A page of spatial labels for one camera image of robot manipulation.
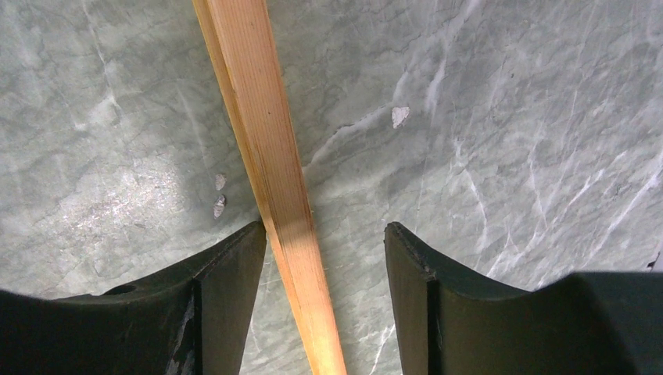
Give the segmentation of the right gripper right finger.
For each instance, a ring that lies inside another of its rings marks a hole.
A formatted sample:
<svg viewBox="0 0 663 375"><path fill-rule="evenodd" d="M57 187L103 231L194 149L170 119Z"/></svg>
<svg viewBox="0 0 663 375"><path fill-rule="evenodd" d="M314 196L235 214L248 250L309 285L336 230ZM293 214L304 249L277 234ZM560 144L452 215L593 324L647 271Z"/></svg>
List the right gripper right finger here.
<svg viewBox="0 0 663 375"><path fill-rule="evenodd" d="M403 224L385 258L405 374L659 374L662 275L571 273L537 291L484 276Z"/></svg>

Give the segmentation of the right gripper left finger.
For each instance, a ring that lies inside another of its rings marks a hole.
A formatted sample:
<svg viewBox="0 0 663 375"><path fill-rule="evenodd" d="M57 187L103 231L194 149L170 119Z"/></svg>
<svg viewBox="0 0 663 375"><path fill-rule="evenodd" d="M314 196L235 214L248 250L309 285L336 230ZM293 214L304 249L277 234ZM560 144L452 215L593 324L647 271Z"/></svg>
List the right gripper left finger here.
<svg viewBox="0 0 663 375"><path fill-rule="evenodd" d="M266 251L254 221L102 295L1 293L4 374L237 374Z"/></svg>

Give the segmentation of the yellow wooden picture frame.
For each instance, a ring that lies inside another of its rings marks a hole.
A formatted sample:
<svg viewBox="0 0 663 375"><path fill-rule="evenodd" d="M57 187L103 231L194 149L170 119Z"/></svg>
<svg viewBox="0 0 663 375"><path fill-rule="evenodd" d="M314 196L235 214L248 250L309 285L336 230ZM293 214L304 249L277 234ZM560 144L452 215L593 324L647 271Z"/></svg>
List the yellow wooden picture frame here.
<svg viewBox="0 0 663 375"><path fill-rule="evenodd" d="M344 374L267 4L194 8L310 368Z"/></svg>

